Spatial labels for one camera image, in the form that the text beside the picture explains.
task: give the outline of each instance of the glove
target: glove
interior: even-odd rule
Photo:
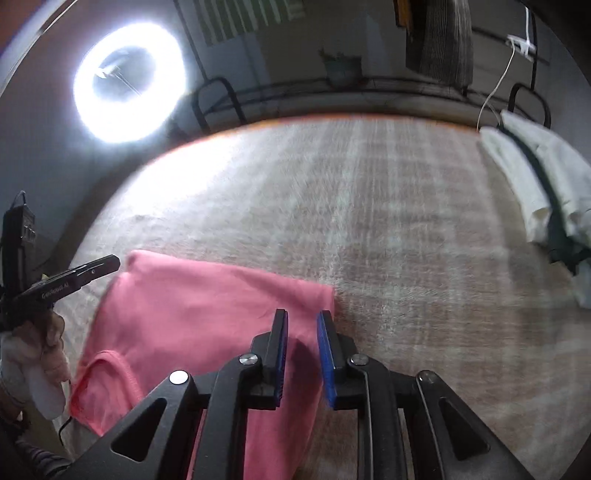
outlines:
[[[0,334],[0,387],[22,408],[32,400],[48,420],[66,406],[61,383],[70,379],[61,336],[64,319],[47,312]]]

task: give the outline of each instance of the pink fabric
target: pink fabric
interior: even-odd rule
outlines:
[[[321,393],[316,316],[332,287],[208,262],[134,251],[103,297],[88,335],[70,413],[103,435],[167,375],[218,370],[289,315],[281,407],[251,411],[246,480],[289,480],[310,438]]]

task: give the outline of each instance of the white light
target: white light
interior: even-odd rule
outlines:
[[[114,51],[140,47],[154,59],[152,83],[125,102],[99,98],[93,88],[100,64]],[[175,38],[154,24],[134,24],[107,35],[87,53],[74,78],[74,101],[82,121],[109,143],[139,140],[154,132],[185,93],[183,56]]]

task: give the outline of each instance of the white towel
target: white towel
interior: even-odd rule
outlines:
[[[546,243],[550,202],[530,162],[513,140],[496,128],[481,128],[480,144],[505,174],[519,201],[527,241]]]
[[[560,202],[568,236],[591,246],[591,165],[554,132],[514,113],[501,113],[507,130],[540,160]]]

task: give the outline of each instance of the wall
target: wall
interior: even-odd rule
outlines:
[[[561,135],[591,163],[591,86],[564,48],[551,37],[551,68],[545,74],[552,110],[552,130]]]
[[[72,81],[84,55],[111,31],[137,21],[156,22],[179,39],[188,91],[202,81],[172,2],[79,1],[33,45],[0,96],[0,210],[20,189],[27,191],[40,233],[38,263],[83,199],[103,187],[102,179],[121,169],[129,172],[171,146],[162,131],[130,145],[105,144],[82,125],[73,102]],[[212,48],[196,40],[211,76],[227,75],[237,88],[255,83],[244,39]],[[188,103],[181,103],[176,116],[186,131],[197,134]]]
[[[0,53],[42,0],[0,0]]]
[[[321,47],[333,53],[361,54],[368,75],[416,76],[404,66],[405,32],[395,26],[392,0],[304,0],[307,18],[213,47],[205,45],[197,30],[192,1],[181,1],[207,74],[226,76],[236,89],[324,76],[317,54]],[[513,0],[470,0],[470,7],[475,25],[500,35],[523,35],[521,4]],[[0,210],[9,206],[19,189],[25,189],[37,214],[38,230],[47,237],[44,254],[62,236],[83,200],[97,189],[104,194],[104,179],[116,171],[123,177],[171,146],[162,131],[131,145],[106,145],[87,132],[73,103],[73,76],[86,52],[107,33],[140,20],[157,22],[176,35],[189,71],[189,91],[198,85],[202,77],[171,1],[84,0],[74,4],[35,43],[0,96]],[[540,45],[540,50],[543,56],[547,54],[546,46]],[[474,87],[490,92],[510,54],[503,45],[475,37]],[[507,96],[515,81],[527,82],[530,69],[529,62],[516,57],[499,93]],[[216,87],[208,89],[204,106],[221,93]],[[454,108],[448,102],[368,95],[330,96],[307,102],[300,107],[324,102],[327,108],[334,108],[335,103],[367,108],[390,102],[392,108],[423,115]],[[249,108],[248,115],[269,116],[280,107],[282,111],[288,109],[286,102],[271,102]],[[475,120],[477,114],[476,109],[464,109],[458,111],[458,118]],[[181,101],[175,118],[190,135],[199,134],[188,98]],[[235,124],[233,113],[220,121],[228,118]]]

